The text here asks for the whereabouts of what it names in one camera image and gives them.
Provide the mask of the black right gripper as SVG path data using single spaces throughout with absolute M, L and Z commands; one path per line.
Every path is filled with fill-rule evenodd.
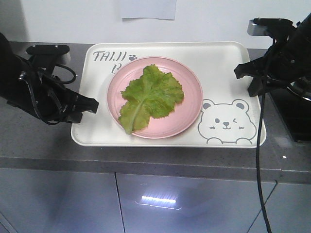
M 260 64 L 263 65 L 263 75 L 258 69 Z M 249 97 L 286 88 L 301 78 L 311 78 L 311 39 L 305 36 L 286 37 L 284 41 L 273 39 L 260 62 L 239 64 L 234 73 L 237 79 L 253 77 L 247 89 Z

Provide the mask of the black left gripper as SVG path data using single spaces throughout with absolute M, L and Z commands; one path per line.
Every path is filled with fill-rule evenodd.
M 24 82 L 30 94 L 30 113 L 44 123 L 80 123 L 81 112 L 97 113 L 99 103 L 65 87 L 77 78 L 61 80 L 46 70 L 24 72 Z

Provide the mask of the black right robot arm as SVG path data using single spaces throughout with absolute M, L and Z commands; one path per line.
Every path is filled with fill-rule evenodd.
M 251 36 L 268 36 L 273 43 L 266 53 L 253 61 L 239 64 L 237 79 L 252 77 L 247 89 L 250 97 L 261 96 L 311 74 L 311 17 L 296 27 L 284 18 L 254 18 L 247 32 Z

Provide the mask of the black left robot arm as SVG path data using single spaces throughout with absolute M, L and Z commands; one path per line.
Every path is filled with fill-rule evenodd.
M 65 65 L 67 45 L 34 45 L 28 60 L 15 55 L 0 36 L 0 96 L 7 104 L 33 115 L 48 125 L 80 123 L 83 112 L 96 113 L 99 103 L 66 88 L 76 73 Z

